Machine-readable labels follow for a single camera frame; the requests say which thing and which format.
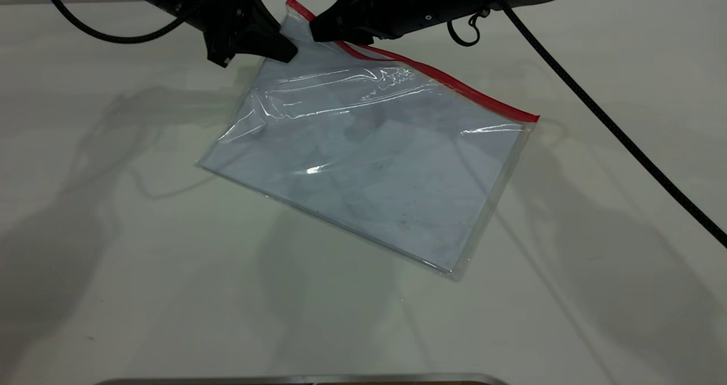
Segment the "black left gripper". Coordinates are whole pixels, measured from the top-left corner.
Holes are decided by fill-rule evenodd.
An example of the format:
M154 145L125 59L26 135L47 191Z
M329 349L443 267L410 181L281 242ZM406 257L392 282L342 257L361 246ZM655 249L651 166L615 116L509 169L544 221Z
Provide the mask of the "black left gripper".
M243 33L245 15L253 26L274 34ZM203 7L207 59L226 68L238 54L290 62L298 48L279 34L281 25L262 0L210 0Z

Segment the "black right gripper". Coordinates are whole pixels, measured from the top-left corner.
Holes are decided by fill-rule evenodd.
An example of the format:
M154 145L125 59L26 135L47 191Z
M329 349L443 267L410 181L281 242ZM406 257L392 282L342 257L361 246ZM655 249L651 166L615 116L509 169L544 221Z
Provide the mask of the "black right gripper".
M339 9L310 22L317 43L371 45L374 36L396 39L446 21L475 14L495 0L339 0Z

